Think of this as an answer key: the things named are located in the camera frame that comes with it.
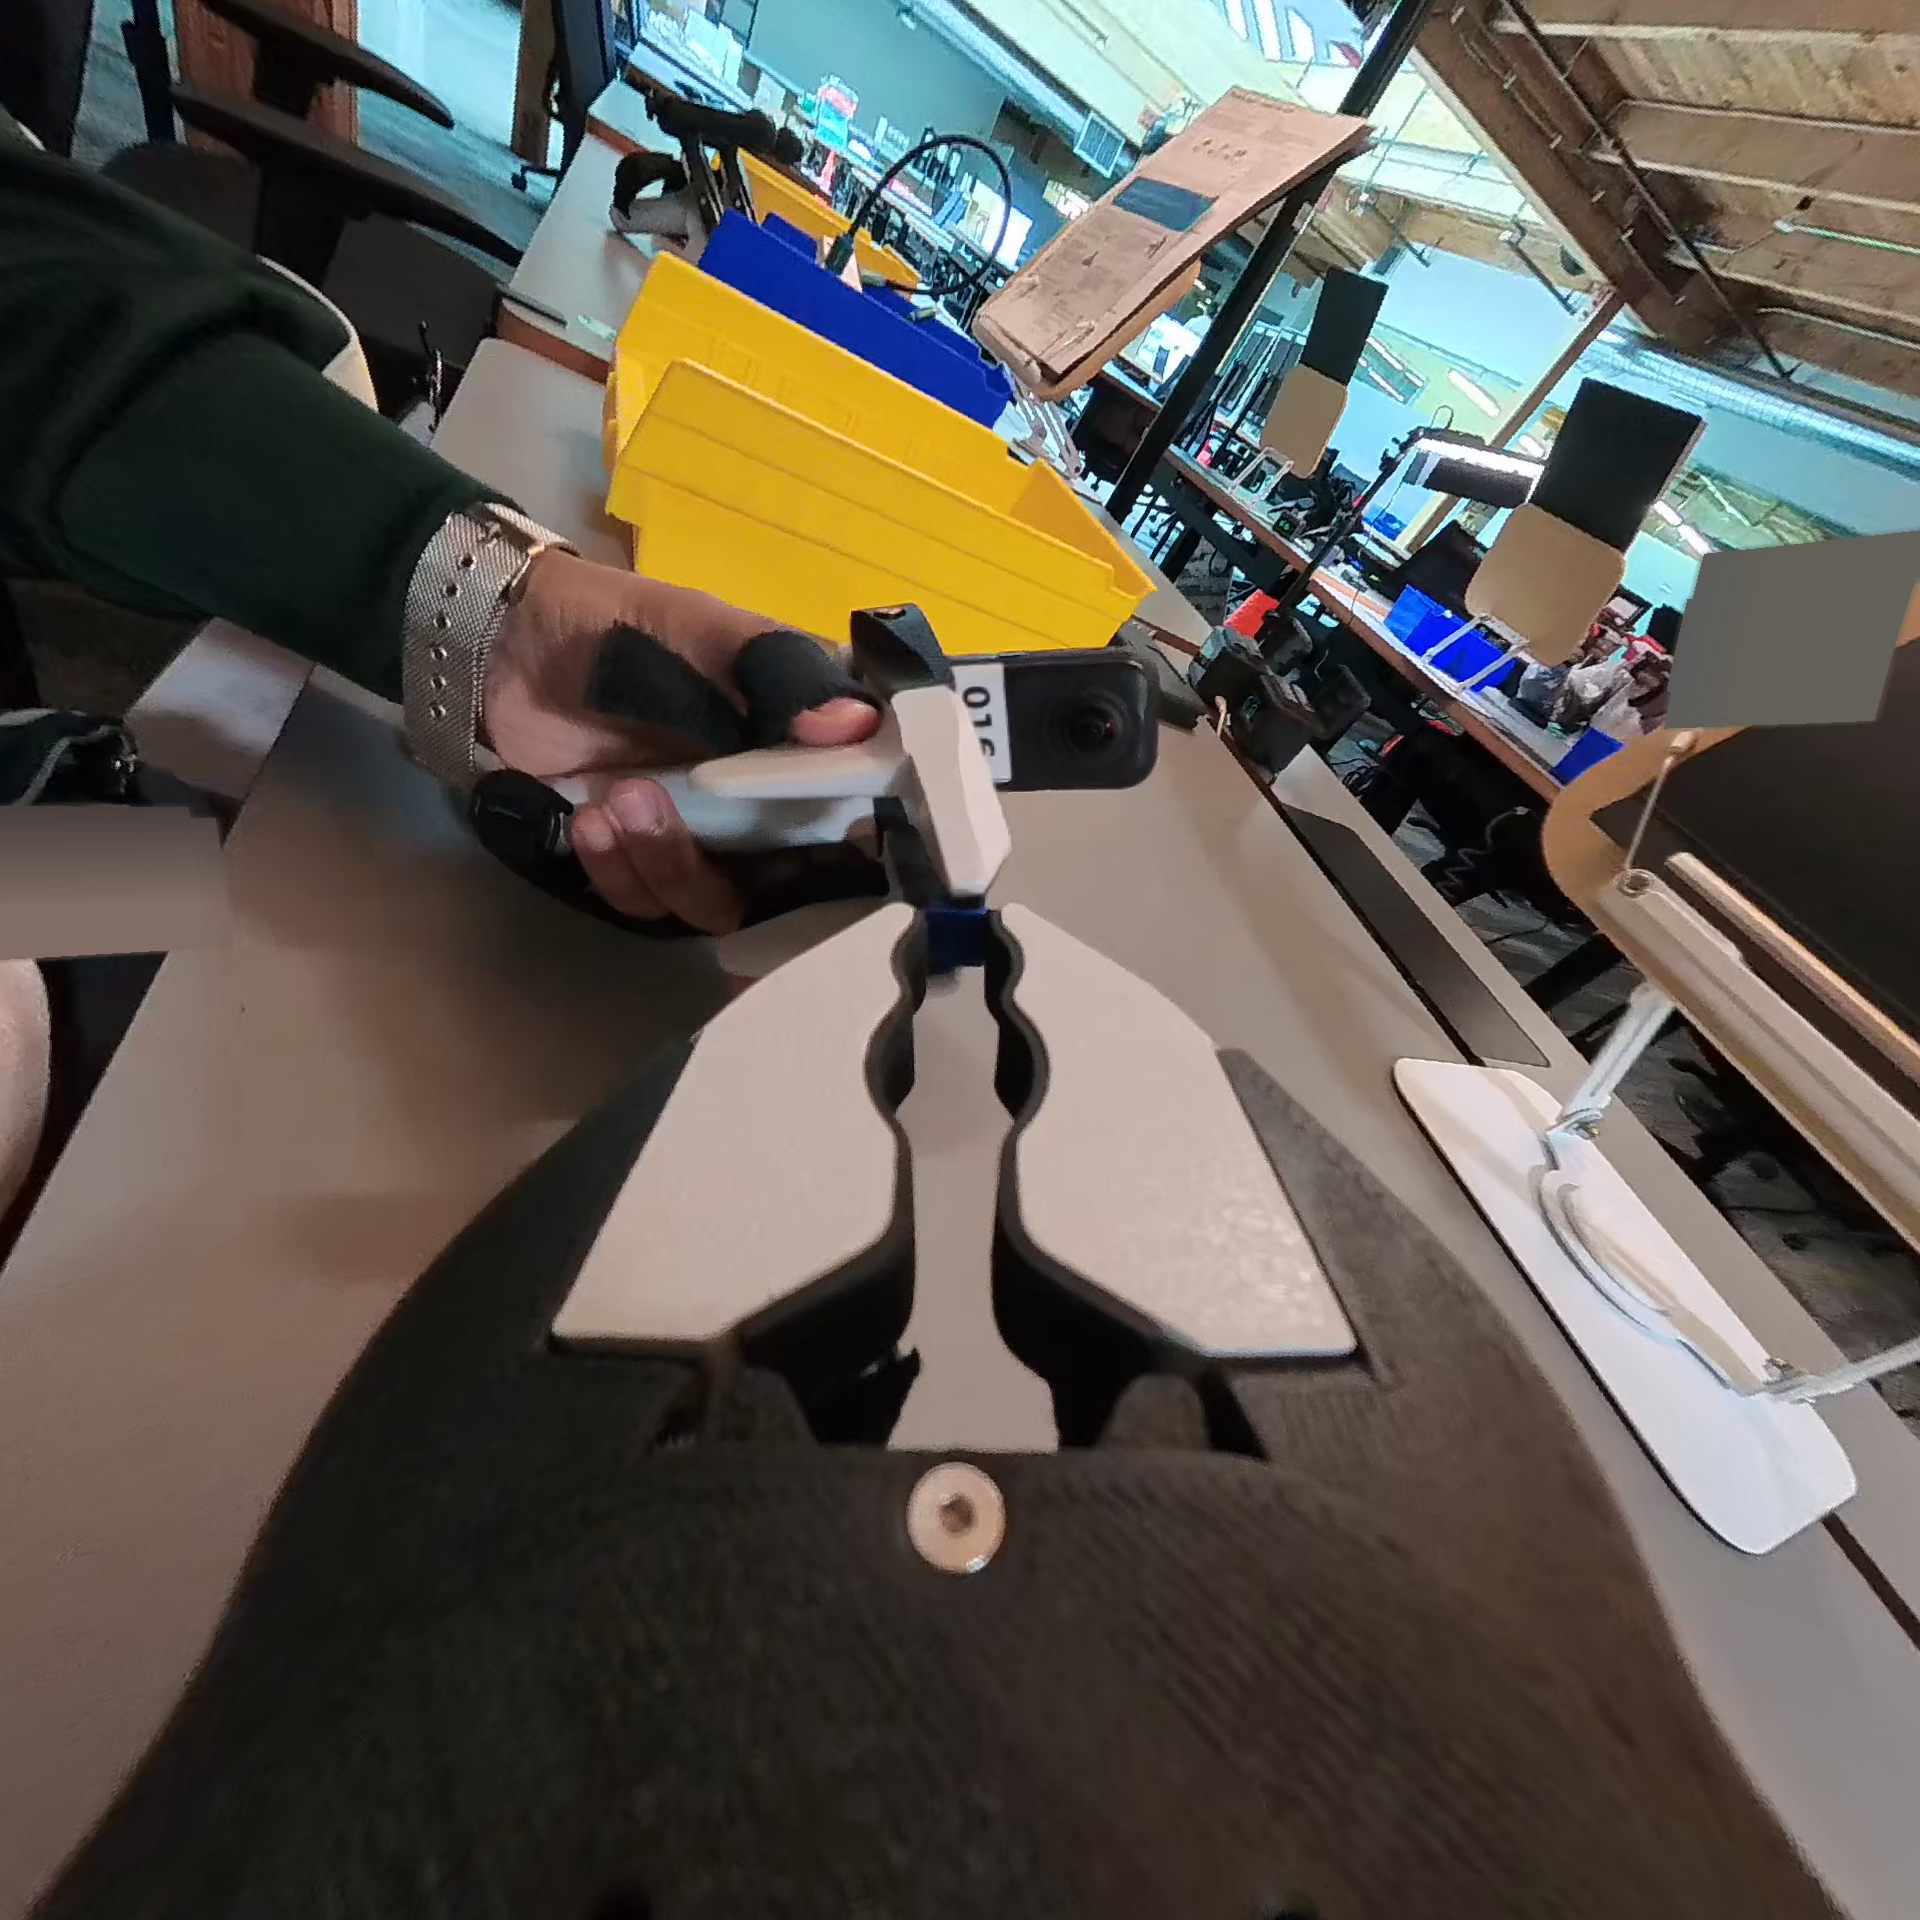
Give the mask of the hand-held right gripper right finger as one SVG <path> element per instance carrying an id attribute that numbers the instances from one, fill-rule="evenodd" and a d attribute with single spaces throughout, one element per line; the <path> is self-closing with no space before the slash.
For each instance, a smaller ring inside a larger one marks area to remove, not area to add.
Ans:
<path id="1" fill-rule="evenodd" d="M 1025 906 L 998 914 L 1010 1228 L 1177 1355 L 1344 1361 L 1358 1336 L 1211 1036 Z"/>

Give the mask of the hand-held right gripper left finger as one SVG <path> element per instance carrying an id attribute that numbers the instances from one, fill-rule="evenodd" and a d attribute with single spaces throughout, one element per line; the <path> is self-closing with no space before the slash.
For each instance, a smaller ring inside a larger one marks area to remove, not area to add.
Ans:
<path id="1" fill-rule="evenodd" d="M 572 1350 L 888 1358 L 914 1308 L 900 1105 L 922 916 L 884 903 L 707 1020 L 550 1326 Z"/>

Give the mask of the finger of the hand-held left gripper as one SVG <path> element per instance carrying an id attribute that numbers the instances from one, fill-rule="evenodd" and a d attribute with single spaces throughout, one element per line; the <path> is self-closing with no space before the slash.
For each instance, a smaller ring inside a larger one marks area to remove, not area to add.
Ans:
<path id="1" fill-rule="evenodd" d="M 939 893 L 986 902 L 1012 831 L 962 693 L 902 687 L 886 707 L 897 744 L 888 800 L 918 834 Z"/>

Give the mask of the person's left forearm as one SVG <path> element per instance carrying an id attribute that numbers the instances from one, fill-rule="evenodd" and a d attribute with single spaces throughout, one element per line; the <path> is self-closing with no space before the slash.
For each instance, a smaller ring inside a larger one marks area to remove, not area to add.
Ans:
<path id="1" fill-rule="evenodd" d="M 1 571 L 221 618 L 401 696 L 406 598 L 490 492 L 326 378 L 319 298 L 3 122 Z"/>

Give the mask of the person's left hand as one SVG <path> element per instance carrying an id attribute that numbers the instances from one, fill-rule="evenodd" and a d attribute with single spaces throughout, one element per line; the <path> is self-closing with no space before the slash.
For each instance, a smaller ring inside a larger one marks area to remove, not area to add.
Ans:
<path id="1" fill-rule="evenodd" d="M 722 937 L 803 906 L 876 899 L 854 844 L 709 852 L 659 772 L 770 744 L 737 675 L 773 626 L 562 550 L 532 559 L 482 692 L 482 740 L 515 774 L 577 782 L 568 845 L 606 914 Z"/>

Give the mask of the black electronic device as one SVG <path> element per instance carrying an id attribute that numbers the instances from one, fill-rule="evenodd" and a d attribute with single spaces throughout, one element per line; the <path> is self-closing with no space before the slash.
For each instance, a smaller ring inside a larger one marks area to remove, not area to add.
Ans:
<path id="1" fill-rule="evenodd" d="M 1368 687 L 1331 659 L 1324 639 L 1293 610 L 1273 606 L 1251 634 L 1211 630 L 1186 668 L 1213 732 L 1266 779 L 1301 755 L 1324 755 L 1368 713 Z"/>

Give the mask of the yellow plastic bin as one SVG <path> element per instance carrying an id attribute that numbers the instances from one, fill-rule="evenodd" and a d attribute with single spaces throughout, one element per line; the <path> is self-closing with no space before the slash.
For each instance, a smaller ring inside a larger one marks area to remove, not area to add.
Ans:
<path id="1" fill-rule="evenodd" d="M 951 659 L 1103 647 L 1154 592 L 996 436 L 938 478 L 683 360 L 611 456 L 606 514 L 638 574 L 834 642 L 854 612 L 916 607 Z"/>
<path id="2" fill-rule="evenodd" d="M 820 250 L 838 240 L 850 220 L 809 185 L 796 183 L 777 164 L 751 151 L 733 151 L 760 225 L 781 222 L 806 235 Z M 851 258 L 862 276 L 876 276 L 900 291 L 918 291 L 922 277 L 916 268 L 891 247 L 876 242 L 864 230 L 854 235 Z"/>
<path id="3" fill-rule="evenodd" d="M 906 386 L 697 266 L 659 256 L 613 339 L 603 382 L 599 452 L 606 472 L 670 368 L 711 372 L 748 396 L 891 460 L 928 468 L 958 460 L 979 426 Z"/>

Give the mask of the black metal pole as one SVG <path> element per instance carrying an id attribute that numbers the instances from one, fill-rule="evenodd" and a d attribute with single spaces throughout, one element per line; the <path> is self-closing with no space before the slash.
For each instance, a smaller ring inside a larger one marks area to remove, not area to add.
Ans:
<path id="1" fill-rule="evenodd" d="M 1135 449 L 1116 475 L 1105 499 L 1105 512 L 1116 524 L 1124 524 L 1129 517 L 1148 481 L 1156 478 L 1163 456 L 1186 434 L 1194 416 L 1208 411 L 1203 403 L 1209 401 L 1213 376 L 1221 369 L 1227 353 L 1235 347 L 1251 316 L 1258 312 L 1275 273 L 1291 253 L 1300 232 L 1308 225 L 1311 211 L 1331 185 L 1337 168 L 1339 157 L 1325 159 L 1301 183 L 1291 188 L 1266 217 L 1259 240 L 1235 277 L 1227 284 L 1208 334 L 1188 358 L 1186 368 L 1173 380 L 1151 424 L 1141 432 Z"/>

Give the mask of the blue plastic bin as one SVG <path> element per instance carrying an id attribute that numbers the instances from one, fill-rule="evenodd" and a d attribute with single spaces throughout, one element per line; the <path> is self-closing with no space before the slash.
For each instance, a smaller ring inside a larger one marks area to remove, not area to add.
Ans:
<path id="1" fill-rule="evenodd" d="M 800 324 L 978 426 L 1013 406 L 1013 384 L 969 335 L 918 318 L 889 286 L 851 287 L 816 258 L 816 235 L 780 214 L 755 222 L 725 209 L 697 266 L 707 276 Z"/>
<path id="2" fill-rule="evenodd" d="M 1399 588 L 1386 612 L 1384 627 L 1402 651 L 1451 684 L 1485 681 L 1509 655 L 1503 638 L 1419 585 Z"/>

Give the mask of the brown cardboard sheet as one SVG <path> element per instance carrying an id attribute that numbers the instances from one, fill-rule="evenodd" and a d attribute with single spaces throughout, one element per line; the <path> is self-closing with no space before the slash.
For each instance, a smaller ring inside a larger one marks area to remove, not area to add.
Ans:
<path id="1" fill-rule="evenodd" d="M 1227 87 L 986 298 L 974 341 L 1031 396 L 1063 398 L 1184 296 L 1211 247 L 1369 132 L 1363 116 Z"/>

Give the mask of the silver mesh wristwatch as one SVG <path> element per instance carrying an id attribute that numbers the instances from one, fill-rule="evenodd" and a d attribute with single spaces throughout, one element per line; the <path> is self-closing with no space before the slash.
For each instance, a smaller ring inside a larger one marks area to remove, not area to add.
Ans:
<path id="1" fill-rule="evenodd" d="M 493 642 L 544 553 L 577 547 L 493 499 L 443 517 L 426 539 L 399 618 L 399 709 L 410 755 L 452 793 L 482 767 L 483 684 Z"/>

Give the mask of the person's cream clothing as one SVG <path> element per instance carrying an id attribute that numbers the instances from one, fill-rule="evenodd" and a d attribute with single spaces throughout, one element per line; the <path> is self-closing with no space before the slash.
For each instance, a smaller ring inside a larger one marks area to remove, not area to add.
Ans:
<path id="1" fill-rule="evenodd" d="M 22 1199 L 51 1096 L 51 1006 L 39 963 L 1 962 L 1 1220 Z"/>

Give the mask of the black office chair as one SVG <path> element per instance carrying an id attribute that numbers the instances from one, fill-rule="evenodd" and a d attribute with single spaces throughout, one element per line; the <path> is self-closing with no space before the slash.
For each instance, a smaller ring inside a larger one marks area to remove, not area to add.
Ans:
<path id="1" fill-rule="evenodd" d="M 121 38 L 150 130 L 181 123 L 218 151 L 150 140 L 108 174 L 243 235 L 323 294 L 388 372 L 424 372 L 433 358 L 465 368 L 501 303 L 501 280 L 477 258 L 511 269 L 519 247 L 422 174 L 322 125 L 318 102 L 343 86 L 440 127 L 454 123 L 450 112 L 357 39 L 279 4 L 213 1 L 204 11 L 252 41 L 241 91 L 173 67 L 158 4 L 132 4 Z"/>

